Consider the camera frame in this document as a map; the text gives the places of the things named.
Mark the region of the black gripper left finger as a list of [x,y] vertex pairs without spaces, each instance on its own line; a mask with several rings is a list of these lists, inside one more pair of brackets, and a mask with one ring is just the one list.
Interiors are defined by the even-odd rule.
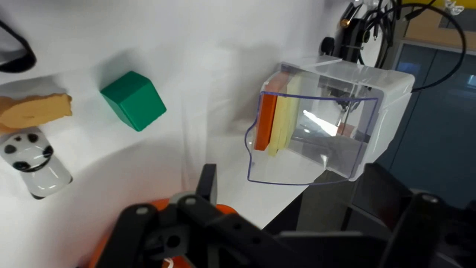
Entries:
[[95,249],[95,268],[283,268],[283,246],[234,208],[213,203],[217,165],[196,191],[133,204]]

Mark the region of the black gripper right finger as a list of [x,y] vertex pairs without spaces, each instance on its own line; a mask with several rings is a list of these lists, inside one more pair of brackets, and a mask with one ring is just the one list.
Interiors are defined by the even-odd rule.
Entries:
[[476,268],[476,203],[451,205],[379,164],[359,177],[342,229],[382,240],[384,268]]

